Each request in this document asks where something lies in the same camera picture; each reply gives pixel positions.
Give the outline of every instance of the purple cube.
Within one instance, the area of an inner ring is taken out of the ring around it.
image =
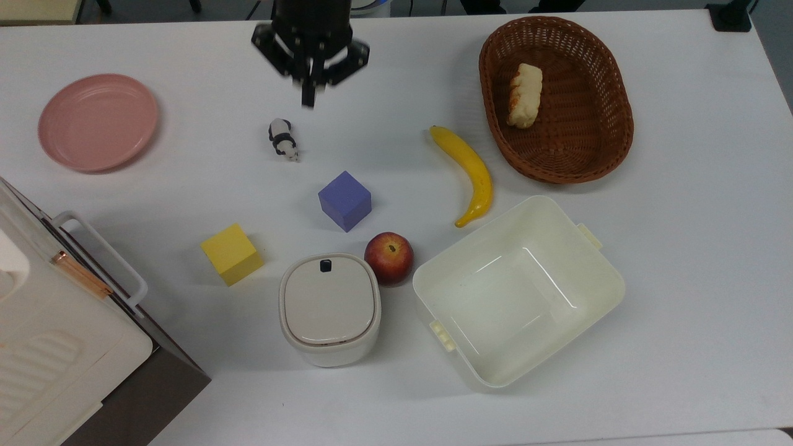
[[[344,171],[320,190],[320,204],[322,210],[348,233],[372,212],[372,194]]]

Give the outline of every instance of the white canister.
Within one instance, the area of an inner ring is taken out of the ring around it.
[[[281,330],[310,363],[337,367],[369,352],[380,328],[377,278],[368,263],[346,253],[299,260],[284,274]]]

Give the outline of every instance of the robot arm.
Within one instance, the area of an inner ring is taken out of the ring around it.
[[[369,62],[369,46],[352,38],[351,1],[276,0],[275,19],[254,30],[253,45],[301,85],[304,106],[313,108],[317,89],[342,82]]]

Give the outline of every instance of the apple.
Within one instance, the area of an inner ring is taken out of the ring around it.
[[[413,269],[413,248],[399,234],[377,234],[366,246],[363,259],[372,267],[380,285],[397,285]]]

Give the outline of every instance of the bread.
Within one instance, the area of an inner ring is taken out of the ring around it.
[[[542,91],[542,70],[521,63],[509,83],[509,118],[507,124],[528,129],[537,119]]]

